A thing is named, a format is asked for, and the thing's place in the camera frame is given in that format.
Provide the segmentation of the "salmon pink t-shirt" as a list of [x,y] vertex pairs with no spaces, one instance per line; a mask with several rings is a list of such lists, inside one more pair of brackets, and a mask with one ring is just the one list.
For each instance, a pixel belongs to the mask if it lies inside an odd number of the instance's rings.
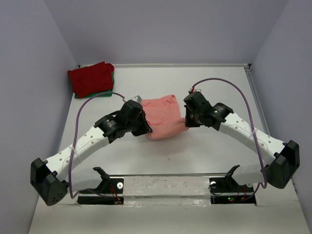
[[159,140],[174,137],[189,130],[185,126],[185,118],[180,114],[175,95],[144,99],[141,105],[152,129],[152,132],[148,134],[149,139]]

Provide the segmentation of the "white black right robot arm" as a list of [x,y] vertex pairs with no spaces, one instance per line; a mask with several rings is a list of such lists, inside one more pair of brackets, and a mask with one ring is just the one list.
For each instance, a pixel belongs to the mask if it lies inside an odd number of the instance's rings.
[[295,141],[283,142],[252,128],[250,122],[225,104],[211,105],[201,92],[190,93],[184,103],[186,127],[211,127],[258,154],[259,164],[235,165],[227,172],[222,184],[229,191],[255,183],[268,183],[278,189],[286,187],[300,166],[299,145]]

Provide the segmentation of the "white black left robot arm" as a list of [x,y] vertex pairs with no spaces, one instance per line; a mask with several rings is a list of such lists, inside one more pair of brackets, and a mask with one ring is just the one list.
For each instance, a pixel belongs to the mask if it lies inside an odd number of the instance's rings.
[[142,105],[126,101],[122,108],[100,118],[81,138],[45,160],[35,159],[30,166],[30,183],[47,206],[60,202],[74,191],[72,170],[97,150],[131,133],[138,137],[152,131]]

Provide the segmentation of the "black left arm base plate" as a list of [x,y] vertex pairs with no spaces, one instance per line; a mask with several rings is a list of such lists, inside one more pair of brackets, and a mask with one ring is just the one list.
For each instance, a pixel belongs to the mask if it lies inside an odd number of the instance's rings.
[[96,189],[86,189],[78,195],[80,205],[123,205],[124,178],[111,177],[109,182],[103,182]]

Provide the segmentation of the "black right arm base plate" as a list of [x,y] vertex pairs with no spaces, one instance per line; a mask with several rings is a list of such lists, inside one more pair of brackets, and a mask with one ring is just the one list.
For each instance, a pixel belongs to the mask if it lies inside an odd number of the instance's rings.
[[210,203],[212,205],[229,204],[254,204],[256,198],[254,189],[246,185],[238,185],[235,182],[227,183],[224,177],[209,178],[208,190],[211,194]]

